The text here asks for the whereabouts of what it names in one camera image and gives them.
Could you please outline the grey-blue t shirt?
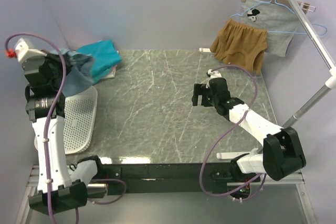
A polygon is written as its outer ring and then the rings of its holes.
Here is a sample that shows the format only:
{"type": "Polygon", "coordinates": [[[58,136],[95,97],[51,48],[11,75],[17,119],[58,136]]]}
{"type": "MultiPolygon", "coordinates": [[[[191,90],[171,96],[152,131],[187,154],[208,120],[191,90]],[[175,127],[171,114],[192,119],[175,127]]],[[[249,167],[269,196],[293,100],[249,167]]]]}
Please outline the grey-blue t shirt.
{"type": "Polygon", "coordinates": [[[94,58],[66,48],[44,51],[51,69],[51,84],[59,96],[70,97],[93,85],[94,58]]]}

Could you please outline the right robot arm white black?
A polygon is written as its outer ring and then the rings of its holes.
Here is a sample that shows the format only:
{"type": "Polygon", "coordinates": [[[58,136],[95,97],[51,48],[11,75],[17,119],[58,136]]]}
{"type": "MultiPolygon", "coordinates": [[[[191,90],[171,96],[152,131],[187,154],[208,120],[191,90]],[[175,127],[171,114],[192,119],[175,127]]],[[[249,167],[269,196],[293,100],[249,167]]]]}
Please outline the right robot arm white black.
{"type": "Polygon", "coordinates": [[[238,124],[261,144],[261,152],[252,150],[233,159],[235,165],[231,167],[230,175],[235,181],[243,181],[250,173],[267,174],[279,181],[306,166],[297,131],[271,123],[241,99],[233,98],[224,78],[194,84],[192,104],[214,107],[219,115],[238,124]]]}

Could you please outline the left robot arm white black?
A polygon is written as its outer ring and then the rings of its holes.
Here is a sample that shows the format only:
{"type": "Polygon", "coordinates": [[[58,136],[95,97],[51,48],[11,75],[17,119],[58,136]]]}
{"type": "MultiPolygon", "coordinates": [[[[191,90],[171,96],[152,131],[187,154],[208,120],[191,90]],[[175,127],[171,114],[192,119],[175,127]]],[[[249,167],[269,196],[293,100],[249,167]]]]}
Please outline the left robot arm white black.
{"type": "Polygon", "coordinates": [[[52,215],[85,206],[87,186],[104,179],[98,156],[82,158],[73,173],[68,172],[64,147],[65,97],[60,88],[71,71],[67,59],[58,55],[33,56],[22,63],[28,80],[26,112],[38,145],[39,180],[37,194],[28,200],[31,209],[52,215]]]}

